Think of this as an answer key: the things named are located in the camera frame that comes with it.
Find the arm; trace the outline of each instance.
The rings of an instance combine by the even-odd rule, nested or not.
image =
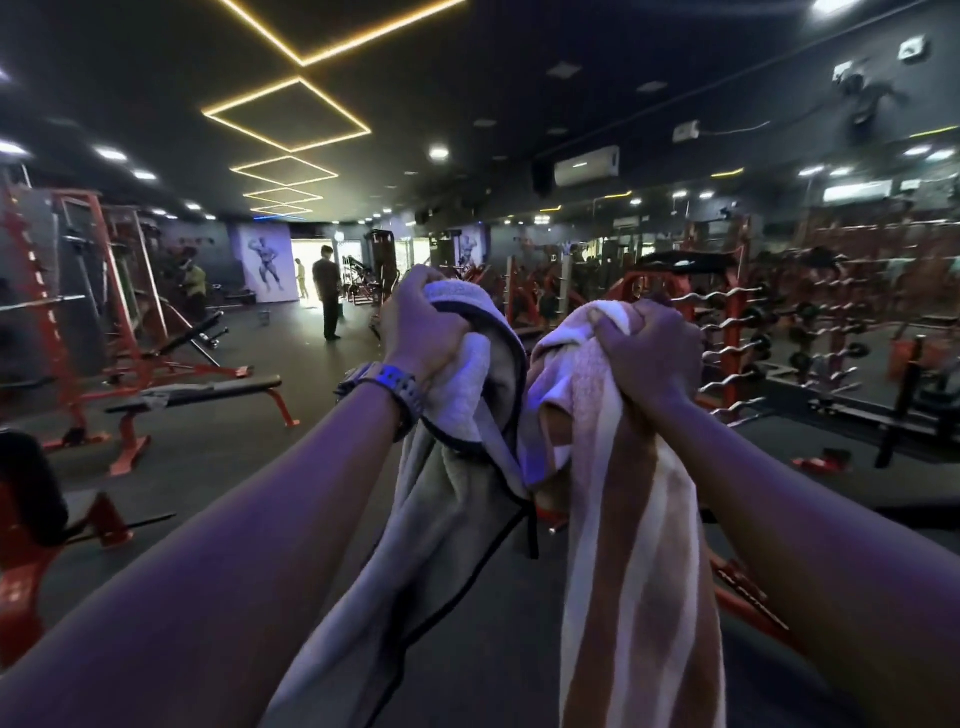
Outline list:
[[[467,329],[426,302],[433,278],[421,267],[384,318],[387,361],[421,382]],[[10,670],[0,725],[256,726],[316,623],[398,420],[389,392],[358,387]]]
[[[683,461],[810,659],[877,726],[957,725],[960,558],[791,470],[691,402],[671,372],[699,362],[701,334],[651,306],[637,307],[649,341],[646,331],[596,327],[617,383]],[[652,351],[662,364],[637,365]]]

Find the adjustable bench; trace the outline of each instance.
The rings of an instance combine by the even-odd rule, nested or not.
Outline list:
[[[171,407],[184,407],[187,404],[201,402],[232,400],[235,397],[245,397],[254,394],[267,394],[274,400],[283,422],[288,427],[295,427],[300,420],[290,416],[283,396],[276,390],[283,379],[280,376],[261,376],[235,379],[232,381],[215,382],[209,384],[174,384],[166,387],[145,389],[138,396],[121,401],[107,408],[109,414],[122,413],[120,420],[121,454],[112,466],[111,475],[125,475],[133,470],[137,458],[150,445],[150,435],[137,437],[133,427],[133,419],[137,415]]]
[[[104,548],[120,546],[133,528],[176,515],[127,524],[102,491],[62,494],[42,445],[24,432],[0,430],[0,665],[12,666],[43,636],[40,582],[64,548],[91,538]]]

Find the wall-mounted air conditioner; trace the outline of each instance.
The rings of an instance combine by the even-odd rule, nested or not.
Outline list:
[[[574,184],[619,176],[619,147],[604,147],[581,157],[557,162],[553,167],[553,180],[558,187],[572,187]]]

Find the black rubber floor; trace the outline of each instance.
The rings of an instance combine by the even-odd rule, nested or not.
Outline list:
[[[343,341],[328,346],[316,310],[274,307],[268,327],[260,325],[254,311],[228,315],[231,334],[217,356],[231,366],[254,365],[261,375],[282,375],[282,393],[294,417],[303,422],[299,428],[285,429],[273,402],[256,396],[139,418],[142,434],[153,435],[154,442],[136,471],[126,477],[104,477],[115,445],[54,455],[66,490],[106,488],[130,521],[167,511],[177,511],[179,517],[141,530],[132,544],[113,552],[104,553],[94,544],[69,549],[44,581],[41,611],[46,623],[62,619],[137,556],[271,462],[318,422],[333,405],[331,391],[343,372],[379,354],[366,328],[368,316],[368,309],[349,310],[349,323],[341,330]],[[883,382],[872,386],[885,391]],[[116,418],[97,420],[115,431]],[[51,417],[28,425],[47,436],[59,434],[63,427]],[[816,455],[824,446],[849,447],[854,452],[853,471],[827,485],[868,504],[904,500],[923,489],[960,494],[955,469],[899,458],[893,469],[877,475],[870,469],[867,449],[856,443],[841,446],[837,438],[810,427],[769,419],[748,425],[744,435],[783,459]],[[395,452],[381,475],[341,568],[335,595],[359,571],[389,514],[397,456]],[[960,552],[960,539],[954,534],[931,535]],[[380,719],[381,728],[558,724],[566,543],[564,536],[554,541],[543,536],[538,561],[508,541],[457,610],[411,650],[406,679]],[[708,538],[719,552],[729,553],[717,527],[708,529]],[[738,623],[725,620],[724,633],[732,728],[861,725],[848,701],[834,694],[801,658]],[[312,725],[322,726],[323,717]]]

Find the black ceiling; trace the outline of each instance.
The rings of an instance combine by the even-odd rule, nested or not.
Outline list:
[[[362,132],[312,89],[348,109],[372,133],[296,153],[339,175],[297,190],[324,197],[301,205],[309,209],[305,219],[354,220],[383,207],[423,205],[463,176],[493,184],[558,141],[905,1],[862,0],[814,22],[813,0],[467,0],[300,67],[223,0],[3,0],[0,69],[12,81],[0,84],[0,138],[34,153],[31,164],[44,179],[183,216],[186,200],[218,215],[249,216],[260,201],[243,194],[276,185],[229,168],[286,152],[202,109],[299,76],[309,87],[290,85],[217,115],[293,149]],[[303,57],[430,3],[240,4]],[[583,70],[568,81],[548,77],[561,61]],[[652,96],[636,92],[653,81],[669,86]],[[478,119],[496,126],[475,128]],[[549,135],[554,128],[567,134]],[[448,164],[430,163],[434,142],[449,147]],[[159,182],[140,182],[129,168],[99,159],[91,151],[98,143],[124,151]],[[275,165],[284,166],[309,173],[297,181],[326,176],[289,160]]]

